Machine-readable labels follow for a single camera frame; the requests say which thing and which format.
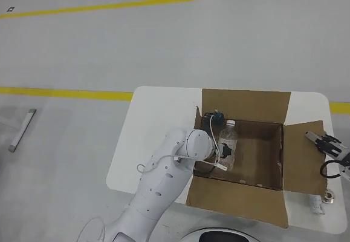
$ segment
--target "yellow floor line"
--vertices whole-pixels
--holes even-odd
[[[0,87],[0,94],[119,101],[131,101],[133,96],[133,93],[124,93],[119,91],[81,91],[20,87]]]
[[[133,93],[120,91],[84,91],[21,87],[0,87],[0,94],[41,97],[65,97],[77,99],[117,100],[128,102],[132,100],[133,96]],[[329,105],[331,113],[333,114],[350,114],[350,102],[330,102]]]
[[[75,13],[78,11],[94,11],[104,9],[115,9],[115,8],[127,8],[127,7],[141,7],[148,5],[157,4],[173,4],[177,2],[192,2],[193,0],[145,0],[138,2],[119,2],[116,4],[105,4],[105,5],[94,5],[94,6],[81,6],[81,7],[68,7],[52,10],[39,10],[39,11],[28,11],[23,13],[5,13],[0,15],[0,19],[5,18],[20,18],[37,15],[56,15],[59,13]]]
[[[330,102],[331,113],[350,114],[350,102]]]

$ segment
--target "floor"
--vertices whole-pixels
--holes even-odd
[[[0,0],[0,15],[126,1]],[[191,2],[0,19],[0,86],[134,91],[141,85],[317,91],[350,102],[350,1]],[[0,126],[0,241],[76,241],[114,221],[132,195],[106,175],[129,102],[0,94],[0,115],[37,108],[17,151]],[[350,115],[332,115],[350,146]],[[350,241],[174,204],[151,241],[195,226],[230,226],[261,241]],[[99,224],[89,233],[96,234]]]

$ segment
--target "plastic bottle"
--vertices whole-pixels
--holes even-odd
[[[226,158],[220,159],[220,164],[227,167],[227,171],[231,171],[234,167],[235,162],[235,149],[236,143],[238,142],[238,135],[235,132],[235,121],[228,120],[226,122],[225,128],[219,134],[219,147],[222,147],[222,144],[227,144],[231,149],[231,155],[228,155]]]

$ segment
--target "white table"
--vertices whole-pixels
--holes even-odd
[[[201,90],[166,87],[135,90],[106,179],[110,189],[136,192],[141,176],[136,166],[149,160],[168,130],[193,127],[195,107],[201,106]],[[315,120],[323,120],[324,130],[333,135],[328,99],[320,93],[292,92],[285,124]],[[339,172],[338,165],[329,165],[328,172]],[[177,203],[186,203],[191,180]],[[324,205],[325,215],[310,212],[306,194],[285,191],[289,225],[330,234],[344,232],[347,219],[340,178],[330,179],[328,187],[335,193],[335,202]]]

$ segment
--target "cardboard box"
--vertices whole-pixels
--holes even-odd
[[[284,191],[325,194],[319,172],[325,156],[305,137],[307,131],[322,135],[322,121],[284,125],[289,101],[290,93],[202,90],[195,128],[201,114],[218,109],[236,121],[239,139],[232,171],[194,174],[188,206],[288,227]],[[195,169],[210,167],[197,163]]]

